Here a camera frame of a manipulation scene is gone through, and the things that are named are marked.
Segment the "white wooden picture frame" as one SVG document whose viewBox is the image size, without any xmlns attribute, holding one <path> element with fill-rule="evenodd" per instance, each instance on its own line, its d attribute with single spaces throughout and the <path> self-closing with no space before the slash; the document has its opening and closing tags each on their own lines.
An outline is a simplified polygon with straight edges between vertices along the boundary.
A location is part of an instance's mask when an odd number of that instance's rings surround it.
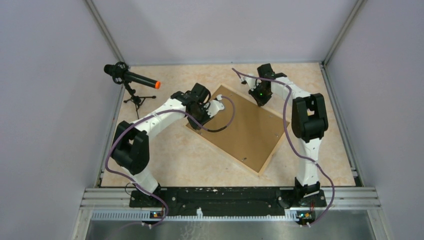
<svg viewBox="0 0 424 240">
<path fill-rule="evenodd" d="M 206 123 L 206 128 L 217 130 L 227 123 L 230 125 L 211 133 L 195 130 L 186 123 L 184 130 L 211 149 L 199 155 L 205 167 L 218 172 L 234 166 L 260 177 L 285 140 L 284 118 L 268 107 L 259 107 L 251 97 L 223 83 L 212 89 L 212 96 L 218 95 L 228 99 L 223 100 L 224 109 Z"/>
</svg>

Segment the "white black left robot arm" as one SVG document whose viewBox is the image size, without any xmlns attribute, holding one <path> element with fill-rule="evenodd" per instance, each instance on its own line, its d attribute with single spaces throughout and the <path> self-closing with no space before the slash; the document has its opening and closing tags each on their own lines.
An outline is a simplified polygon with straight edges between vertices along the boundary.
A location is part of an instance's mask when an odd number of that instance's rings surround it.
<svg viewBox="0 0 424 240">
<path fill-rule="evenodd" d="M 158 181 L 147 166 L 150 142 L 174 122 L 187 118 L 195 130 L 205 129 L 206 123 L 224 109 L 222 96 L 212 98 L 211 92 L 197 83 L 192 90 L 173 93 L 159 108 L 144 118 L 118 124 L 110 157 L 125 170 L 125 176 L 139 189 L 141 200 L 149 207 L 160 202 Z"/>
</svg>

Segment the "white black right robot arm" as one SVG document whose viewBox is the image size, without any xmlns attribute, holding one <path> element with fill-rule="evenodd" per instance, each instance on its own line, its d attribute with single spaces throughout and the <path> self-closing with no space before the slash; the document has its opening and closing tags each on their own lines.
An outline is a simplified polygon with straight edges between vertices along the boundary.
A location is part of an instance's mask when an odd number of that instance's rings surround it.
<svg viewBox="0 0 424 240">
<path fill-rule="evenodd" d="M 321 189 L 319 148 L 329 128 L 325 98 L 321 93 L 312 94 L 298 87 L 286 74 L 274 72 L 269 63 L 259 66 L 257 73 L 258 76 L 241 77 L 241 82 L 248 85 L 248 93 L 258 106 L 264 106 L 274 95 L 284 100 L 284 112 L 291 106 L 291 129 L 300 147 L 294 150 L 300 163 L 293 200 L 299 206 L 307 206 Z"/>
</svg>

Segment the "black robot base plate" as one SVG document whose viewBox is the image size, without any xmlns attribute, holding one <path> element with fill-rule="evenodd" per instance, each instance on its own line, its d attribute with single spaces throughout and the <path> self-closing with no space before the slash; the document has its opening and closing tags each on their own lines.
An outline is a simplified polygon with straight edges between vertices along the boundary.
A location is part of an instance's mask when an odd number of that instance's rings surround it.
<svg viewBox="0 0 424 240">
<path fill-rule="evenodd" d="M 168 207 L 168 216 L 193 216 L 198 209 L 206 217 L 283 216 L 290 208 L 327 206 L 324 192 L 297 198 L 292 187 L 163 187 L 148 196 L 139 190 L 130 195 L 131 208 Z"/>
</svg>

